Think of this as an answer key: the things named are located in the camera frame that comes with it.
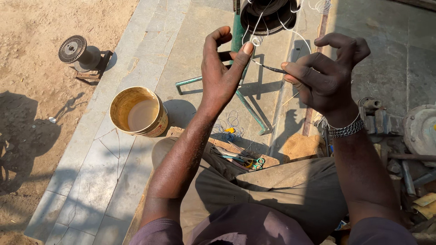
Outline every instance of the plastic bucket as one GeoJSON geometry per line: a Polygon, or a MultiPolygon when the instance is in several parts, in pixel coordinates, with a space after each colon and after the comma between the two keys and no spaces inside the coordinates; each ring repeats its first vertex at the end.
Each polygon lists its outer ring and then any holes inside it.
{"type": "Polygon", "coordinates": [[[121,91],[112,100],[109,113],[112,123],[130,135],[157,137],[168,126],[168,115],[159,96],[144,87],[121,91]]]}

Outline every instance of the sandy ground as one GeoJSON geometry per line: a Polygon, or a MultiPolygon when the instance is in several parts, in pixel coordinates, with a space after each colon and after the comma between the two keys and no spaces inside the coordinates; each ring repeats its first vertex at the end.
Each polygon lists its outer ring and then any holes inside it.
{"type": "Polygon", "coordinates": [[[113,51],[138,1],[0,0],[0,244],[34,244],[23,231],[95,89],[58,47],[79,34],[113,51]]]}

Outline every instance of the hand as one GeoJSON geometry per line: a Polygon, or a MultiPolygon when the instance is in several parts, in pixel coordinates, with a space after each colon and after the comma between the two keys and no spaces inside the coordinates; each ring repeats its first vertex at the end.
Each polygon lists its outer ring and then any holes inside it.
{"type": "Polygon", "coordinates": [[[242,73],[253,52],[253,44],[245,43],[239,52],[217,52],[217,48],[232,39],[230,27],[223,26],[206,37],[203,48],[201,74],[203,75],[203,98],[201,106],[220,113],[236,92],[242,73]],[[233,60],[225,66],[223,61],[233,60]]]}
{"type": "Polygon", "coordinates": [[[345,127],[358,115],[358,107],[351,97],[351,71],[371,51],[365,39],[339,33],[319,37],[315,45],[337,48],[337,59],[333,61],[317,52],[295,63],[283,62],[283,70],[289,73],[283,78],[300,92],[301,101],[323,114],[330,125],[345,127]]]}

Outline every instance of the gray trousers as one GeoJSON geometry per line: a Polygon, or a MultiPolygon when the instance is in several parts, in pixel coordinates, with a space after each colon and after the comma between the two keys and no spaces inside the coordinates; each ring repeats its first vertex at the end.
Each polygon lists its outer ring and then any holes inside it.
{"type": "MultiPolygon", "coordinates": [[[[169,137],[155,145],[155,169],[176,141],[169,137]]],[[[181,204],[183,241],[186,243],[191,231],[211,213],[238,203],[261,204],[292,217],[316,245],[348,213],[332,157],[245,173],[227,160],[204,153],[181,204]]]]}

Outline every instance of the concrete floor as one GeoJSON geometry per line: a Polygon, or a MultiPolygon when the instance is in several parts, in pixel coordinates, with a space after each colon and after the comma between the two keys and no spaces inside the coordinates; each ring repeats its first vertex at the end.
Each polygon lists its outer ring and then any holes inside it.
{"type": "MultiPolygon", "coordinates": [[[[332,0],[327,33],[362,36],[372,54],[353,72],[353,97],[373,96],[388,112],[404,116],[436,99],[436,13],[390,0],[332,0]]],[[[294,30],[311,43],[321,15],[303,4],[294,30]]],[[[202,47],[207,34],[232,26],[230,0],[141,0],[115,49],[87,113],[82,117],[25,234],[57,244],[121,244],[152,169],[151,150],[161,139],[128,136],[115,129],[107,110],[124,88],[155,91],[168,110],[169,127],[185,128],[201,101],[201,82],[182,87],[175,82],[201,75],[202,47]]],[[[228,50],[230,44],[219,51],[228,50]]],[[[257,48],[258,61],[279,67],[308,53],[301,38],[288,31],[266,37],[257,48]]],[[[332,49],[324,53],[335,57],[332,49]]],[[[238,113],[244,136],[236,144],[283,159],[286,138],[300,132],[305,106],[282,75],[250,65],[240,88],[271,129],[260,126],[235,96],[220,119],[238,113]]],[[[318,129],[311,128],[311,133],[318,129]]]]}

